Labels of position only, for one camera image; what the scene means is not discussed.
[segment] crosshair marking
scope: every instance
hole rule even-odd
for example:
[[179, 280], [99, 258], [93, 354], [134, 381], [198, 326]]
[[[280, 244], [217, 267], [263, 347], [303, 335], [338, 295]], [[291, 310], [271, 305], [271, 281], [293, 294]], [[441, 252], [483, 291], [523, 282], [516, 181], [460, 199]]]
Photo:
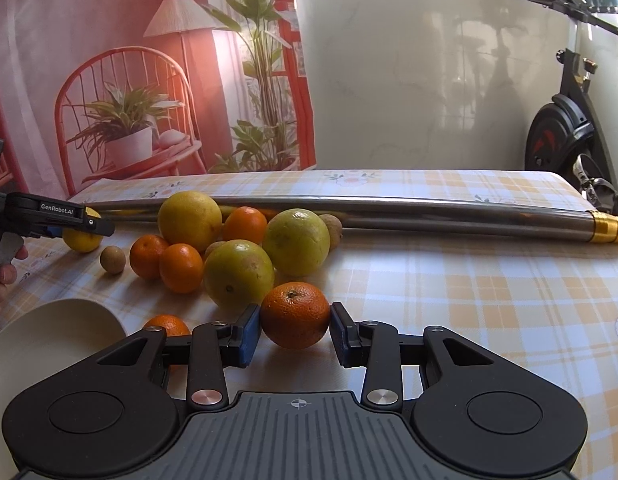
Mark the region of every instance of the crosshair marking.
[[307, 402], [306, 400], [298, 397], [297, 399], [294, 399], [291, 402], [288, 402], [288, 404], [291, 404], [294, 408], [300, 409], [300, 408], [305, 407], [307, 404], [311, 404], [311, 402]]

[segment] red chair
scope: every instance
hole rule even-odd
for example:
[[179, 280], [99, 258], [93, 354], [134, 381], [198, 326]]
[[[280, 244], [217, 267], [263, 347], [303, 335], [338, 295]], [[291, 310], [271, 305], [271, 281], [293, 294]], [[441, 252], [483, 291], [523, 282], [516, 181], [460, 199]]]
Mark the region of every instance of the red chair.
[[[170, 110], [169, 118], [160, 120], [157, 129], [159, 133], [178, 130], [185, 134], [185, 139], [164, 150], [156, 148], [150, 158], [125, 168], [115, 168], [107, 160], [103, 144], [90, 153], [90, 143], [69, 142], [68, 139], [92, 121], [85, 117], [89, 110], [81, 105], [106, 99], [105, 83], [120, 89], [154, 85], [171, 100], [182, 102], [184, 107]], [[196, 174], [206, 173], [198, 124], [191, 113], [192, 103], [191, 86], [180, 65], [153, 48], [112, 48], [81, 64], [60, 89], [54, 109], [60, 160], [70, 196], [101, 178], [126, 180], [179, 174], [179, 166], [185, 159], [193, 162]]]

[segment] printed backdrop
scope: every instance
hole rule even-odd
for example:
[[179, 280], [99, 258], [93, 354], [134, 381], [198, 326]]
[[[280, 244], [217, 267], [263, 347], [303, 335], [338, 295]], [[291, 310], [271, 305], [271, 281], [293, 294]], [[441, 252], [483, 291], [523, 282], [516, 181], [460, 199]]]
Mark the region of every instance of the printed backdrop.
[[294, 0], [0, 0], [0, 189], [315, 163]]

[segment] floor lamp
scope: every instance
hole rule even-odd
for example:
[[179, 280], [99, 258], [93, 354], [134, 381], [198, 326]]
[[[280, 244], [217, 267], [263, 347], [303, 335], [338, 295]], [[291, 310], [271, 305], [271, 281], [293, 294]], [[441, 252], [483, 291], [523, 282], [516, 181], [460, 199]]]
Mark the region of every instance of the floor lamp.
[[[191, 85], [189, 75], [189, 62], [187, 62], [187, 49], [183, 33], [189, 30], [201, 28], [220, 28], [222, 25], [200, 7], [194, 0], [163, 0], [155, 12], [153, 18], [147, 25], [147, 30], [143, 34], [144, 38], [152, 36], [163, 36], [177, 32], [180, 36], [180, 47], [182, 48], [183, 69], [187, 81]], [[196, 116], [196, 110], [191, 103], [191, 111]]]

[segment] table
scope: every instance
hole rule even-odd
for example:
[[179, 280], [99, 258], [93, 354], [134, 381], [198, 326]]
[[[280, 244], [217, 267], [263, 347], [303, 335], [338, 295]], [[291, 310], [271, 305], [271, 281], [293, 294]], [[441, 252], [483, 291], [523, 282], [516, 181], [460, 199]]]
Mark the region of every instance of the table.
[[[496, 171], [298, 171], [101, 180], [77, 202], [209, 194], [334, 194], [479, 200], [588, 210], [561, 178]], [[121, 225], [104, 244], [126, 250], [156, 227]], [[225, 319], [203, 291], [176, 296], [147, 285], [129, 267], [105, 276], [98, 252], [70, 252], [61, 240], [28, 241], [16, 262], [0, 329], [57, 298], [99, 301], [128, 333], [158, 313], [190, 328]], [[402, 333], [440, 324], [565, 388], [583, 404], [588, 437], [573, 469], [581, 480], [618, 480], [618, 246], [495, 237], [345, 232], [341, 246], [310, 281], [354, 320], [379, 319]], [[286, 351], [263, 336], [253, 363], [227, 368], [233, 397], [245, 390], [361, 390], [364, 370], [338, 365], [329, 337], [306, 351]], [[420, 394], [416, 367], [404, 367], [405, 397]]]

